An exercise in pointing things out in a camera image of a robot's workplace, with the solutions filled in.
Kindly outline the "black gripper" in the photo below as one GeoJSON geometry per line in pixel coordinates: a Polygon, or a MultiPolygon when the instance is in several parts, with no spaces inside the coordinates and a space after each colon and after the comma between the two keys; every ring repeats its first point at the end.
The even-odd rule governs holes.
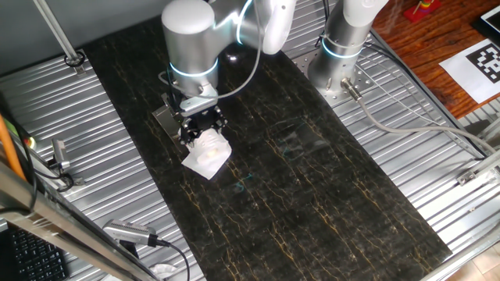
{"type": "Polygon", "coordinates": [[[192,116],[183,118],[181,123],[181,143],[191,145],[204,131],[214,129],[221,132],[226,125],[227,119],[219,107],[212,107],[195,113],[192,116]]]}

